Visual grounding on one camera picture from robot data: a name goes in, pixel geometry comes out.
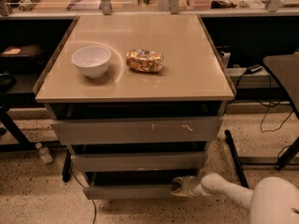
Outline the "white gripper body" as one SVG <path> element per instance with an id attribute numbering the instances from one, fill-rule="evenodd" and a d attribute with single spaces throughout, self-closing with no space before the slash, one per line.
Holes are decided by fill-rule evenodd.
<path id="1" fill-rule="evenodd" d="M 181 183 L 181 192 L 186 197 L 195 197 L 201 195 L 201 179 L 197 176 L 184 176 Z"/>

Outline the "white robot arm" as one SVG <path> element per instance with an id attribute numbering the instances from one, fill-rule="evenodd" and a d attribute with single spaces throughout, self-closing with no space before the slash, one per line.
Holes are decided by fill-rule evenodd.
<path id="1" fill-rule="evenodd" d="M 223 195 L 249 212 L 249 224 L 299 224 L 299 188 L 270 176 L 254 189 L 227 181 L 217 173 L 173 179 L 171 193 L 180 197 Z"/>

